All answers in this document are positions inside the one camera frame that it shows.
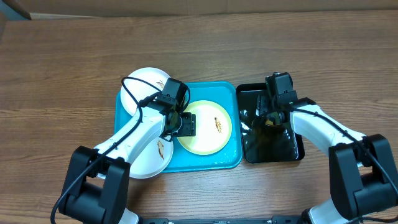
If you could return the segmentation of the yellow sponge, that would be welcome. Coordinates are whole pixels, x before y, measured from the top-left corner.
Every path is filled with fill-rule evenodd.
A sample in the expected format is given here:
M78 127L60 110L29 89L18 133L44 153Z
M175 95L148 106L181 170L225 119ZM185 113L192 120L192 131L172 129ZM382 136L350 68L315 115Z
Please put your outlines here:
M279 112L273 112L266 115L265 124L268 126L278 126L285 122L285 115Z

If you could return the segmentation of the yellow-rimmed plate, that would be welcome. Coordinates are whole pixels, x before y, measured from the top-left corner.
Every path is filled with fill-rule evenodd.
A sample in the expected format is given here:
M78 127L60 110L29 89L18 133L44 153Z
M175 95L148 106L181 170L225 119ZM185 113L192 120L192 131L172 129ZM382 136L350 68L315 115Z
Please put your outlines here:
M177 138L187 151L204 156L225 147L232 135L232 121L222 106L212 101L200 100L190 103L185 112L196 115L196 136ZM222 133L217 131L214 117L221 122Z

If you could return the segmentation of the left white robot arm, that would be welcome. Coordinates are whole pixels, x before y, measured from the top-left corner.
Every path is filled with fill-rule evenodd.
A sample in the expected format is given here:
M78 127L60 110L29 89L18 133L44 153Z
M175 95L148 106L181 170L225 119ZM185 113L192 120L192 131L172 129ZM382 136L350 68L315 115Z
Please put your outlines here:
M194 136L196 115L178 101L141 100L136 108L130 121L108 140L74 151L51 223L56 212L82 223L138 222L137 215L126 209L131 165L157 138Z

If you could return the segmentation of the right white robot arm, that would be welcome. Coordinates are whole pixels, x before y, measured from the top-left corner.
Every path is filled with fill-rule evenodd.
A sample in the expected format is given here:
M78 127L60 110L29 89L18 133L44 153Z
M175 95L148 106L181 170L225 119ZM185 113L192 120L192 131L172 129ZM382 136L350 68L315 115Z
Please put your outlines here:
M397 167L389 141L366 136L328 116L311 99L286 93L257 97L256 124L288 124L328 156L330 199L302 212L298 223L394 223L373 213L397 206Z

